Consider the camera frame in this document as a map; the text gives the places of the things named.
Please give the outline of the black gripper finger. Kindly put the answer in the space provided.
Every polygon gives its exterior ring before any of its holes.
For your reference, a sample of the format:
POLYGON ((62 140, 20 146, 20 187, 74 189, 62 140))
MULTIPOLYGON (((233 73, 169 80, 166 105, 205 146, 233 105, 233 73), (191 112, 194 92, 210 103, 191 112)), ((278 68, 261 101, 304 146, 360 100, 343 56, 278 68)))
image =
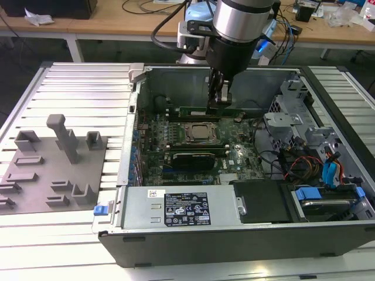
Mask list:
POLYGON ((216 69, 210 70, 208 82, 207 109, 217 108, 221 103, 221 89, 223 86, 223 75, 216 69))
POLYGON ((215 89, 214 101, 218 105, 229 106, 232 103, 232 94, 230 92, 231 82, 222 80, 215 89))

